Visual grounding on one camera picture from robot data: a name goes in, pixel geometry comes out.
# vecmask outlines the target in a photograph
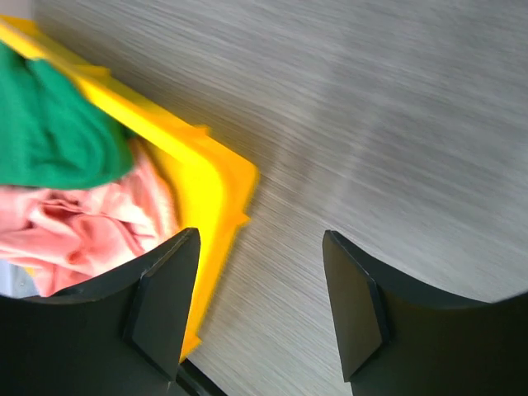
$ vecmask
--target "cloth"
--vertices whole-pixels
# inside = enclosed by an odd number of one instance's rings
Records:
[[[137,139],[132,172],[90,190],[0,186],[0,258],[33,268],[49,296],[157,247],[176,232],[172,198]]]
[[[0,184],[83,189],[134,165],[125,127],[46,61],[0,43]]]

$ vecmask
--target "gray wooden surface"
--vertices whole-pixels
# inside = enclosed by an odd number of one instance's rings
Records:
[[[229,395],[350,394],[325,228],[420,279],[528,289],[528,5],[38,0],[52,36],[255,162],[192,360]]]

